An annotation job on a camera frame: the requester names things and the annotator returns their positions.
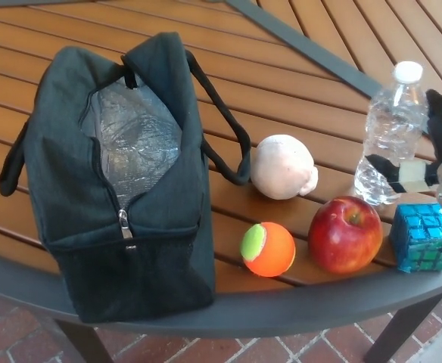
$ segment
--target zipper pull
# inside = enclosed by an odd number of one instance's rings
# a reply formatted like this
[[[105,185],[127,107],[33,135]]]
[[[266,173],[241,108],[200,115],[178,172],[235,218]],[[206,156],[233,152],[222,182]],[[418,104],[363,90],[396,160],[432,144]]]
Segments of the zipper pull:
[[[122,228],[123,238],[133,238],[132,231],[129,228],[129,220],[127,219],[127,212],[121,209],[118,212],[118,220],[120,222],[120,228]]]

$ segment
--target blue cube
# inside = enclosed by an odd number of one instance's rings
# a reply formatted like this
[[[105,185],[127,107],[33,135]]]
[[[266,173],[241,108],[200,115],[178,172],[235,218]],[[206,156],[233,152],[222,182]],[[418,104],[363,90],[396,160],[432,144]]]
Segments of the blue cube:
[[[442,270],[442,208],[439,203],[400,204],[389,233],[397,268]]]

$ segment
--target white mushroom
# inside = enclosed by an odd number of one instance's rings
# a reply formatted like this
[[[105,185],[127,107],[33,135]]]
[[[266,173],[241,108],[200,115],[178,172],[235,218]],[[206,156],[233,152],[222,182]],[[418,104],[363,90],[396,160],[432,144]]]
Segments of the white mushroom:
[[[290,135],[272,135],[257,147],[251,181],[267,197],[285,200],[313,191],[319,171],[307,147]]]

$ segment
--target apple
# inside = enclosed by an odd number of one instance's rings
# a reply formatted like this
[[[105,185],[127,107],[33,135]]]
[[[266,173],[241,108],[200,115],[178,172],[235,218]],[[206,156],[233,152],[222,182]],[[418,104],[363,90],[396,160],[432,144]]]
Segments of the apple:
[[[321,206],[308,234],[312,259],[339,275],[366,267],[381,248],[382,239],[382,223],[374,207],[351,196]]]

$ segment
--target orange tennis ball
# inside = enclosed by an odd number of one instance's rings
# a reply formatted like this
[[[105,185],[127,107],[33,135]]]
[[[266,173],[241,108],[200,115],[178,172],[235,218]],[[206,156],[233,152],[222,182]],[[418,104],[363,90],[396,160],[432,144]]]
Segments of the orange tennis ball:
[[[272,278],[290,268],[295,259],[295,241],[285,227],[262,222],[244,234],[241,255],[254,274]]]

